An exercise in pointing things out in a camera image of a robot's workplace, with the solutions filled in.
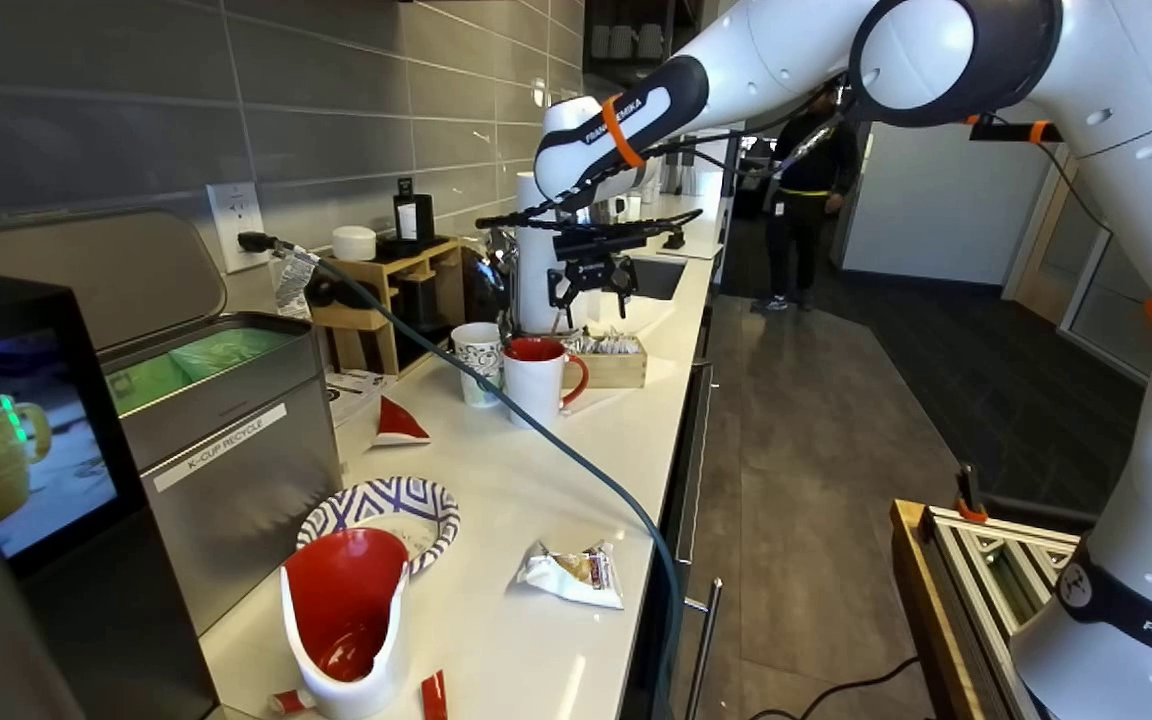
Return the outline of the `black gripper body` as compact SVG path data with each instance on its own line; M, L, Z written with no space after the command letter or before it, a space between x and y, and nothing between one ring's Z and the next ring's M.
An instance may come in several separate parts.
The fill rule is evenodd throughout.
M665 218L625 218L625 223L566 223L557 237L557 266L570 278L570 300L588 286L613 292L613 272L627 261L627 247L639 247L647 237L679 237L689 214Z

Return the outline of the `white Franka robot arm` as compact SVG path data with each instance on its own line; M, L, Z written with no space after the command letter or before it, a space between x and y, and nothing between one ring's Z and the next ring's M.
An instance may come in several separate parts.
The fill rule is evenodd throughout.
M738 0L651 75L551 127L535 182L579 205L647 146L833 75L861 115L906 127L1041 103L1144 274L1152 322L1152 0ZM1152 720L1152 376L1126 472L1013 667L1052 720Z

